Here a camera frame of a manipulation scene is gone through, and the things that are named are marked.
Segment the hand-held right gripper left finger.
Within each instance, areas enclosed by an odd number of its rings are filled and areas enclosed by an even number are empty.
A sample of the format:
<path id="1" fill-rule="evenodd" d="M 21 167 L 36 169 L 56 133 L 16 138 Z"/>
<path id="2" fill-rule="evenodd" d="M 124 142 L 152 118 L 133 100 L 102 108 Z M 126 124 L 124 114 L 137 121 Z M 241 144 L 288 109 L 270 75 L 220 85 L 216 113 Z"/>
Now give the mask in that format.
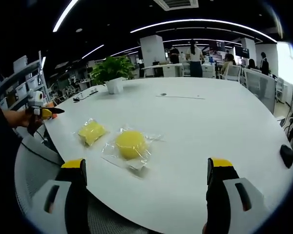
<path id="1" fill-rule="evenodd" d="M 64 163 L 33 196 L 30 222 L 40 234 L 87 234 L 85 159 Z"/>

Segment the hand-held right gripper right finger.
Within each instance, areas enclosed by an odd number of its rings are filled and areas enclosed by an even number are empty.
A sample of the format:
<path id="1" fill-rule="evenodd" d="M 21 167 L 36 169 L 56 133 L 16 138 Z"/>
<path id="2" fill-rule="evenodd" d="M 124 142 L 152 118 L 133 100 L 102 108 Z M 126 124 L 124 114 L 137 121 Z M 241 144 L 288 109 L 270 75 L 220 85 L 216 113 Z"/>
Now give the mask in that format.
<path id="1" fill-rule="evenodd" d="M 269 212 L 263 194 L 226 159 L 209 158 L 205 234 L 252 234 Z"/>

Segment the person's left hand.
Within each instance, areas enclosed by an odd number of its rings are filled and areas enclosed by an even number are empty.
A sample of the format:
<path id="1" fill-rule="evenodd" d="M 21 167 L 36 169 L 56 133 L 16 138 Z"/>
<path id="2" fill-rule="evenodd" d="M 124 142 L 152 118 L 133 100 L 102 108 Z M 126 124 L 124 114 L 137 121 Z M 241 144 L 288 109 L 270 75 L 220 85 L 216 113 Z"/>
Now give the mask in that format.
<path id="1" fill-rule="evenodd" d="M 27 128 L 27 131 L 30 135 L 34 135 L 37 129 L 43 124 L 42 119 L 34 115 L 32 112 L 25 110 L 22 119 L 21 119 L 21 127 Z"/>

